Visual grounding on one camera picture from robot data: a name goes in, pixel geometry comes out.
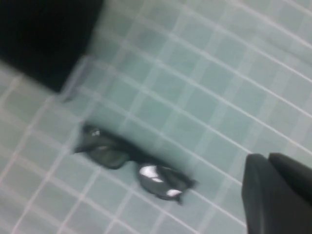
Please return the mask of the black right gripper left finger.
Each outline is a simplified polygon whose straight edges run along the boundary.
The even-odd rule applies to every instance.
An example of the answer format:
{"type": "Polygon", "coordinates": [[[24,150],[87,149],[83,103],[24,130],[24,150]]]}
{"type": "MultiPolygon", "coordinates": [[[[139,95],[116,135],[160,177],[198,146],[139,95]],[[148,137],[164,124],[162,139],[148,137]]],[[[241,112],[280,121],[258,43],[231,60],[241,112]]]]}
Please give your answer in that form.
{"type": "Polygon", "coordinates": [[[269,157],[247,155],[241,196],[249,234],[312,232],[312,195],[297,194],[269,157]]]}

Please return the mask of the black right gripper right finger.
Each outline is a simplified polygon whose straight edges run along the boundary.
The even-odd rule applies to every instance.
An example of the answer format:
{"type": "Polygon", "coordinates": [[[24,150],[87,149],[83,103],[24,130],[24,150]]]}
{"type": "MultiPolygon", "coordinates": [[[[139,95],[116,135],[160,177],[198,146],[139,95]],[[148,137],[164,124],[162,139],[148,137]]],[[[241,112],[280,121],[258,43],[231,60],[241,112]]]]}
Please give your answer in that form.
{"type": "Polygon", "coordinates": [[[269,162],[299,195],[312,195],[312,170],[281,153],[271,153],[269,162]]]}

